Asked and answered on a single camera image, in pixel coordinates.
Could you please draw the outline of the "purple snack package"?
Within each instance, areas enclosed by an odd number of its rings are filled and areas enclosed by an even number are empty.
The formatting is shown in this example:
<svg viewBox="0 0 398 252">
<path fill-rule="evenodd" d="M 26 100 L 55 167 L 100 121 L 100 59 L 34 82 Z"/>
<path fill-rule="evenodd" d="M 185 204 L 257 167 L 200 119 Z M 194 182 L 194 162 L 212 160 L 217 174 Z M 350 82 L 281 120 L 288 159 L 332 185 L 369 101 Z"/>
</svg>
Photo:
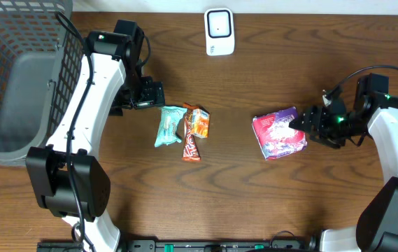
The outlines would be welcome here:
<svg viewBox="0 0 398 252">
<path fill-rule="evenodd" d="M 307 147 L 305 133 L 289 126 L 296 118 L 297 109 L 293 106 L 252 119 L 252 128 L 265 160 L 275 160 Z"/>
</svg>

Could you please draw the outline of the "teal snack wrapper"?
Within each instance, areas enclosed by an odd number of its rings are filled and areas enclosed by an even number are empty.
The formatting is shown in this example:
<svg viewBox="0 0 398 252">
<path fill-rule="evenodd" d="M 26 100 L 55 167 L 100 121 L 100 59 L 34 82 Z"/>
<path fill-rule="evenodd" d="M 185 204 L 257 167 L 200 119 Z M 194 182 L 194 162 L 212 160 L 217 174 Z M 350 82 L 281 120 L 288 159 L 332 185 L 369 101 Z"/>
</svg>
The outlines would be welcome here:
<svg viewBox="0 0 398 252">
<path fill-rule="evenodd" d="M 182 140 L 177 135 L 180 120 L 187 112 L 186 108 L 178 106 L 163 106 L 161 108 L 161 119 L 155 140 L 155 148 L 161 145 L 180 143 Z"/>
</svg>

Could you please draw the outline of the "orange juice carton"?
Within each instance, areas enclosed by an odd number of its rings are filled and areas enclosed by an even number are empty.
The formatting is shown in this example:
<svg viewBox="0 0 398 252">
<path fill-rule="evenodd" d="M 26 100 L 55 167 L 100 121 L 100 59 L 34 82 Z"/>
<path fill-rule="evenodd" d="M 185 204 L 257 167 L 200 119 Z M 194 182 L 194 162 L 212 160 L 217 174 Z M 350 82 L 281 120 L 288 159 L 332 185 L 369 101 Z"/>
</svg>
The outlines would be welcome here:
<svg viewBox="0 0 398 252">
<path fill-rule="evenodd" d="M 192 110 L 190 120 L 191 134 L 199 138 L 207 138 L 209 124 L 210 115 L 207 112 L 201 110 L 200 108 Z"/>
</svg>

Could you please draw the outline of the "orange chocolate bar wrapper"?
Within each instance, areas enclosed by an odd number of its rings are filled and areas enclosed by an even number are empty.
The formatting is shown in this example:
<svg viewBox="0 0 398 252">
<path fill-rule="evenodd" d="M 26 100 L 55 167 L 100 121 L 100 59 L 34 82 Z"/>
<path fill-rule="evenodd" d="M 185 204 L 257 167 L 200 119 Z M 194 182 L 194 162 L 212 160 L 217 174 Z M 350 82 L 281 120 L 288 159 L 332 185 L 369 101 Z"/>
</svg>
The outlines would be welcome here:
<svg viewBox="0 0 398 252">
<path fill-rule="evenodd" d="M 192 112 L 196 109 L 196 106 L 191 106 L 184 103 L 183 107 L 187 109 L 184 115 L 184 133 L 185 133 L 185 143 L 183 149 L 182 161 L 186 162 L 200 162 L 201 157 L 197 149 L 197 145 L 194 140 L 194 136 L 191 134 L 191 119 Z"/>
</svg>

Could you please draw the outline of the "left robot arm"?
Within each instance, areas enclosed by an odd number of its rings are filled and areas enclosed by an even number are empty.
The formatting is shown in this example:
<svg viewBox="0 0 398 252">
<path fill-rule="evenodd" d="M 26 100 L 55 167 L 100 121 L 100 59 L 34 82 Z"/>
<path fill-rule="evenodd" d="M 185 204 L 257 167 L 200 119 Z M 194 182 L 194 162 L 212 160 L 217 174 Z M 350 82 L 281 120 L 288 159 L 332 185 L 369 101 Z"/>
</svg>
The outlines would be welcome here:
<svg viewBox="0 0 398 252">
<path fill-rule="evenodd" d="M 38 251 L 118 250 L 120 230 L 107 211 L 111 180 L 99 164 L 99 145 L 109 115 L 165 104 L 162 83 L 142 74 L 147 41 L 128 20 L 82 39 L 80 77 L 62 121 L 25 160 L 37 204 L 71 226 L 73 241 L 41 241 Z"/>
</svg>

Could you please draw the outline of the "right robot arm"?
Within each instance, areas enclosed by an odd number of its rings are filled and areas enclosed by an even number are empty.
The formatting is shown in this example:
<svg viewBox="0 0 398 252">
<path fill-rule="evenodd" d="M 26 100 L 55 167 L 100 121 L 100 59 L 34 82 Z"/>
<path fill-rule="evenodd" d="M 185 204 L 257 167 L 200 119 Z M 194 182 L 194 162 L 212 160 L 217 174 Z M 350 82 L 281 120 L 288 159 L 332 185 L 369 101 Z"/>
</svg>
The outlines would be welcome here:
<svg viewBox="0 0 398 252">
<path fill-rule="evenodd" d="M 341 88 L 324 95 L 322 106 L 307 108 L 290 127 L 330 148 L 370 137 L 374 141 L 384 186 L 360 215 L 357 225 L 325 230 L 319 251 L 398 251 L 398 97 L 389 93 L 389 79 L 370 73 L 357 82 L 355 103 L 347 111 Z"/>
</svg>

